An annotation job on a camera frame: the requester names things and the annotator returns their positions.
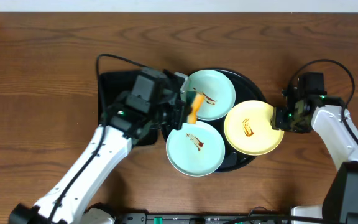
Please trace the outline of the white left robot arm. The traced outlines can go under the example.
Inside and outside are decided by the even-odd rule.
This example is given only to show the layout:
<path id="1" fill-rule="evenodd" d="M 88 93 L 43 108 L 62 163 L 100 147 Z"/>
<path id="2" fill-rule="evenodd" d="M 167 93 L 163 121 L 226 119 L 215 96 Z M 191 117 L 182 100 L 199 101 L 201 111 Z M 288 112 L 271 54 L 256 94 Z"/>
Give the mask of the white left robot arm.
<path id="1" fill-rule="evenodd" d="M 18 204 L 9 223 L 81 223 L 111 171 L 154 128 L 180 129 L 187 121 L 188 76 L 148 68 L 98 77 L 99 126 L 81 156 L 31 208 Z"/>

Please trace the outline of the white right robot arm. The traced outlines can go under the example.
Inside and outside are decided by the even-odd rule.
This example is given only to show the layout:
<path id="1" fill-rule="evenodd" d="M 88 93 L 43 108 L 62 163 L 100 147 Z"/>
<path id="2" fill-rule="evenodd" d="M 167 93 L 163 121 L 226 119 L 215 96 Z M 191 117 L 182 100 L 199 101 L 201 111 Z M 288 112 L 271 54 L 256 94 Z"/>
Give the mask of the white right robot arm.
<path id="1" fill-rule="evenodd" d="M 274 108 L 274 129 L 293 133 L 315 131 L 323 140 L 337 174 L 321 205 L 297 206 L 294 223 L 321 219 L 358 223 L 358 130 L 342 99 L 336 96 L 290 96 L 283 108 Z"/>

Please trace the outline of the yellow plate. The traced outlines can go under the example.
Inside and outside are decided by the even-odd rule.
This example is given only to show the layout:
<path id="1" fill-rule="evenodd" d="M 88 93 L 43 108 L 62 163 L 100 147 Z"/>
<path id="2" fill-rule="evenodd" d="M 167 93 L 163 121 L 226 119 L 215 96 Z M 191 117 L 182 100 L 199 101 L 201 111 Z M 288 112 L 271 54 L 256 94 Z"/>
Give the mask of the yellow plate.
<path id="1" fill-rule="evenodd" d="M 238 152 L 260 156 L 274 150 L 282 141 L 284 132 L 275 130 L 271 121 L 273 106 L 249 100 L 234 106 L 224 120 L 224 134 L 228 143 Z"/>

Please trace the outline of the yellow green scrub sponge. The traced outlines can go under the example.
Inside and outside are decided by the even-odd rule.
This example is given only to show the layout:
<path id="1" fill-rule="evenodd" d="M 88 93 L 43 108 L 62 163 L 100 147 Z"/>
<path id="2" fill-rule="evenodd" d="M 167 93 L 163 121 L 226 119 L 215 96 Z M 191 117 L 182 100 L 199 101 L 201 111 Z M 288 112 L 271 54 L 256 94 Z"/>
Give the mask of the yellow green scrub sponge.
<path id="1" fill-rule="evenodd" d="M 199 93 L 197 91 L 189 91 L 186 95 L 186 103 L 190 108 L 190 112 L 187 116 L 188 124 L 196 124 L 197 121 L 197 113 L 201 108 L 205 99 L 204 94 Z"/>

